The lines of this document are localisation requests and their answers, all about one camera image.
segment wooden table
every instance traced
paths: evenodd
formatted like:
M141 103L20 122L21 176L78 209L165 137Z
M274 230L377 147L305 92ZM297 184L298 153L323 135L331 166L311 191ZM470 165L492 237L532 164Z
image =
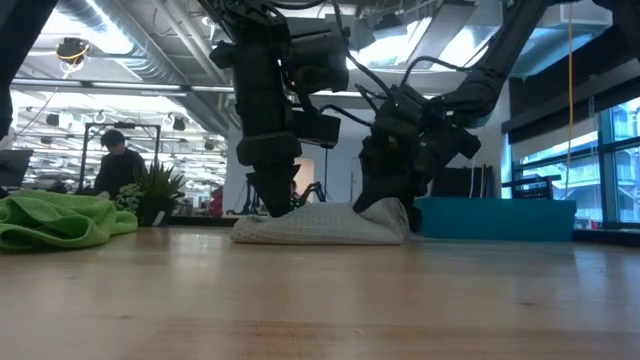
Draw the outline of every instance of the wooden table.
M640 253L234 245L141 230L0 256L0 359L640 359Z

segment folded towel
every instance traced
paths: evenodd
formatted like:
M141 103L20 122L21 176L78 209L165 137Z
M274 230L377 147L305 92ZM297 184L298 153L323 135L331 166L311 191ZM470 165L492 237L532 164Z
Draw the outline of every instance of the folded towel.
M98 197L26 190L0 200L0 250L85 248L137 228L135 215Z
M279 218L250 215L231 231L236 243L397 245L411 236L398 199L382 199L357 214L351 204L313 203Z

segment cable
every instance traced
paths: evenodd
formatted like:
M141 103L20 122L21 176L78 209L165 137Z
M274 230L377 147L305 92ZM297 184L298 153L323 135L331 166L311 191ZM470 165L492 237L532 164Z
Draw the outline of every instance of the cable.
M273 5L274 7L280 8L280 9L285 9L285 10L307 10L307 9L311 9L312 7L318 6L318 5L322 5L324 3L327 2L327 0L315 0L315 1L311 1L309 3L306 4L300 4L300 5L294 5L294 4L283 4L277 1L269 1L271 3L271 5Z
M329 149L324 149L324 194L325 194L325 198L327 197L327 170L328 169L329 169Z
M357 88L357 87L361 87L361 88L362 88L362 90L364 90L364 92L366 92L368 95L370 95L370 96L374 97L375 99L378 99L378 100L387 100L387 99L388 99L388 97L386 97L386 96L384 96L384 95L380 95L380 94L374 93L373 91L371 91L371 90L367 89L366 87L364 87L364 86L362 86L362 85L360 85L360 84L355 84L354 86L355 86L356 88Z
M318 13L316 14L316 18L320 18L320 14L322 14L322 10L324 10L324 7L327 6L327 2L325 1L324 4L322 4L322 6L320 6L320 9L318 9Z
M471 159L471 189L469 189L469 199L473 198L473 185L475 182L475 174L474 171L476 170L476 157L474 156L473 159Z
M360 93L362 98L367 102L367 104L369 104L369 107L371 109L373 109L373 111L378 113L378 107L373 102L373 100L371 100L371 98L369 97L369 94L367 93L367 90L364 87L362 87L362 86L360 86L358 84L355 84L355 88L358 90L358 92Z
M322 112L324 112L324 111L325 111L325 110L327 110L327 109L331 109L331 110L333 110L333 111L335 111L335 112L337 112L337 113L339 113L339 114L342 114L342 115L344 115L344 116L348 117L349 119L351 119L351 120L353 120L353 121L357 122L357 123L358 123L358 124L360 124L360 125L364 125L364 126L366 126L366 127L371 127L371 125L372 125L370 122L365 121L365 120L362 120L362 119L360 119L359 117L357 117L357 116L355 116L355 115L353 115L353 114L351 114L351 113L347 112L345 109L343 109L343 108L341 108L341 107L339 107L339 106L333 105L333 104L326 104L326 105L323 105L323 106L321 106L321 107L318 109L318 111L322 113Z
M242 183L242 189L240 190L240 194L238 194L238 199L236 200L236 204L233 205L232 210L237 209L238 204L240 204L240 199L242 198L242 193L244 193L244 189L247 187L247 182Z
M34 122L36 122L38 120L38 118L40 117L40 115L42 115L42 113L45 111L45 109L47 108L47 106L49 105L49 103L51 102L51 100L53 99L54 96L56 96L56 94L58 93L58 89L59 88L55 88L55 90L53 91L53 93L51 93L51 96L49 96L49 98L47 99L47 101L45 101L44 105L42 105L42 107L40 108L40 110L38 111L38 113L36 114L36 116L33 117L33 119L31 119L31 121L29 121L27 123L27 125L25 127L23 127L19 132L17 132L14 135L14 138L17 139L18 136L22 135L23 132L25 132L26 130L29 130L29 128L31 127L31 124L33 124Z
M453 65L451 63L448 63L448 62L446 62L444 60L440 60L440 59L435 58L433 56L419 56L419 57L415 58L415 60L413 60L411 62L411 65L409 65L409 67L407 68L407 71L405 71L404 76L402 77L402 81L400 82L400 86L406 84L407 80L409 80L409 75L411 75L411 71L421 61L430 61L430 62L432 62L434 64L438 64L438 65L444 66L446 68L449 68L449 69L452 69L452 70L455 70L455 71L460 71L460 72L467 72L467 71L470 70L469 68Z
M484 198L486 181L485 181L485 172L487 171L487 165L482 164L482 176L480 177L480 198Z
M351 55L347 40L344 38L344 28L342 27L342 14L340 14L340 6L338 5L338 2L336 0L330 0L330 1L331 1L331 5L333 5L333 12L336 15L336 23L338 24L338 29L340 29L340 35L342 36L342 41L344 42L347 59L351 60L351 62L360 71L362 71L363 73L365 73L365 75L370 77L371 80L373 80L384 91L384 93L387 94L387 96L389 97L392 96L393 94L391 92L391 89L389 89L389 87L384 83L384 81L382 81L382 79L380 79L378 75L374 74L366 66L360 64L358 60L356 60L356 58L353 57L353 55Z
M569 169L571 168L571 138L573 137L573 3L569 4L569 141L567 147L567 171L565 174L564 199L569 200Z

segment blue box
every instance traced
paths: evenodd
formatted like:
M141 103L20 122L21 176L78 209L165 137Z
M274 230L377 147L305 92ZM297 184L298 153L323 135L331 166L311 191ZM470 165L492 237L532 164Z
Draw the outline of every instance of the blue box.
M443 239L568 242L575 201L422 198L420 236Z

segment potted plant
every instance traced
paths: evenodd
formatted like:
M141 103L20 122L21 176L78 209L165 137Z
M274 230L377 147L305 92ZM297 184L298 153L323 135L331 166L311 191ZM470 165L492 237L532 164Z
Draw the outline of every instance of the potted plant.
M149 171L135 174L142 197L138 206L138 224L140 226L163 226L176 206L176 199L184 196L179 192L186 181L184 176L173 176L173 166L154 162Z
M140 199L144 196L144 193L140 190L138 184L129 184L120 188L120 192L113 201L116 205L116 209L120 211L128 211L133 215L138 215L138 208L140 207Z

